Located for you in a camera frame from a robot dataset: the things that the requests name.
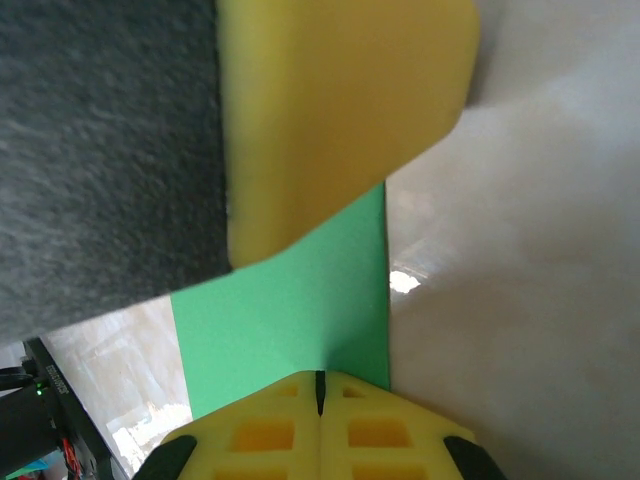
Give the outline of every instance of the white surface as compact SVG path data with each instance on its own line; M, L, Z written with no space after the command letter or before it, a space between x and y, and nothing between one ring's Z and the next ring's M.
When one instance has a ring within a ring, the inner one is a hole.
M20 359L24 357L24 347L22 343L12 343L0 347L0 368L19 367L22 365ZM11 393L13 390L0 392L0 397Z
M46 344L130 477L192 420L168 297L50 333Z
M640 2L478 2L472 104L388 182L394 387L513 479L640 478Z

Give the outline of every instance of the green card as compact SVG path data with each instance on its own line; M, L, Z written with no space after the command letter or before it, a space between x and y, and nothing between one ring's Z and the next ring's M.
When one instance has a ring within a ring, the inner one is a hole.
M301 370L388 388L384 187L284 253L171 302L194 418Z

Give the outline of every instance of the yellow foam piece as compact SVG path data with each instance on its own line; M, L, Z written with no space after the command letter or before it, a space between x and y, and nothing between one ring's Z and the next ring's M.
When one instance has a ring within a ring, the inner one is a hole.
M463 480L443 439L460 425L342 373L327 373L322 480Z
M197 445L179 480L462 480L443 439L473 434L341 373L281 380L174 431Z
M472 0L217 0L230 259L282 250L445 136Z
M303 372L174 430L198 444L179 480L313 480L319 470L315 377Z

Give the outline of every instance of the dark gray felt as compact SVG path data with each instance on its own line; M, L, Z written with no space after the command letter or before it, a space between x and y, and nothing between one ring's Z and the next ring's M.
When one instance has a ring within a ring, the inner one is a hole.
M228 272L205 0L0 2L0 344Z

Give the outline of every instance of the white wall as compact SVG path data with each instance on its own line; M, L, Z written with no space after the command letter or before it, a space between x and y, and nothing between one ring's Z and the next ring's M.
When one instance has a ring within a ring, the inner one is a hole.
M11 345L0 346L0 368L19 367L22 365L20 359L24 357L24 347L22 343L12 343ZM0 392L0 397L10 393Z
M640 478L640 1L478 0L456 130L388 183L394 386L512 479Z

